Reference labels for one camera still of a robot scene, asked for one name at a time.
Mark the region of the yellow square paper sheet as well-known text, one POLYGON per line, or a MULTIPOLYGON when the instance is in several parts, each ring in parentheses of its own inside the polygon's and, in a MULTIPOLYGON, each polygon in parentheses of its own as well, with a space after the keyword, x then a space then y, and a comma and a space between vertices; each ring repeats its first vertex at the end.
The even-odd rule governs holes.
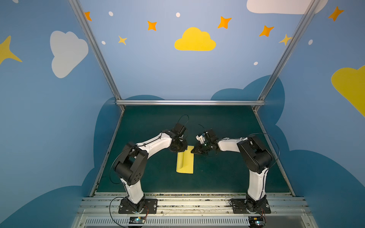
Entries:
POLYGON ((184 152, 179 152, 177 154, 177 164, 176 164, 176 172, 184 173, 184 174, 193 174, 194 173, 194 154, 192 154, 192 150, 194 146, 188 146, 187 150, 184 152))

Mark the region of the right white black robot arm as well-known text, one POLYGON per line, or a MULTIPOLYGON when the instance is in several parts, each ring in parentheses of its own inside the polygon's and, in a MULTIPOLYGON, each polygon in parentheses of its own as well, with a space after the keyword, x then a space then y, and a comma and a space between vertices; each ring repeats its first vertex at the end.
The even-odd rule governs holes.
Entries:
POLYGON ((265 145, 256 137, 218 139, 213 133, 205 132, 197 135, 198 143, 193 154, 207 154, 211 150, 240 153, 249 169, 249 187, 246 199, 233 205, 233 209, 245 207, 248 213, 271 213, 266 195, 266 179, 273 157, 265 145))

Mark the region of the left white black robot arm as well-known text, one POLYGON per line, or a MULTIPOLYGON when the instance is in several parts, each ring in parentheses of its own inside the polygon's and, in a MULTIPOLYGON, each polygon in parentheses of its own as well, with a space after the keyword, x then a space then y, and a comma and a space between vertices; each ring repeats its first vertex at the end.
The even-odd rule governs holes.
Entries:
POLYGON ((126 204, 133 213, 141 213, 145 207, 145 194, 141 187, 147 161, 161 150, 180 153, 187 149, 184 139, 186 128, 163 130, 156 137, 139 143, 128 143, 115 159, 112 169, 119 176, 126 191, 126 204))

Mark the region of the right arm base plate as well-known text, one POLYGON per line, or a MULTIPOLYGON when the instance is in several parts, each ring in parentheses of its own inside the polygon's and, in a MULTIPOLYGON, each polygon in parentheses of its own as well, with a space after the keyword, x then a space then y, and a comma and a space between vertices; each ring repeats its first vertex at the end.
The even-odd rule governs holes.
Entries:
POLYGON ((254 201, 252 199, 230 199, 229 204, 234 214, 271 214, 266 198, 254 201))

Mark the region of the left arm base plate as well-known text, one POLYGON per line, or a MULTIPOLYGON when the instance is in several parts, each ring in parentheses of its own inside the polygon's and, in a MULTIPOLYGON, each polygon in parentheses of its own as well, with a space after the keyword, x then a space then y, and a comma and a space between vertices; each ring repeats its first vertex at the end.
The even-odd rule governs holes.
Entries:
POLYGON ((132 203, 128 199, 122 199, 119 205, 119 214, 156 214, 158 205, 158 199, 145 199, 142 198, 137 204, 132 203))

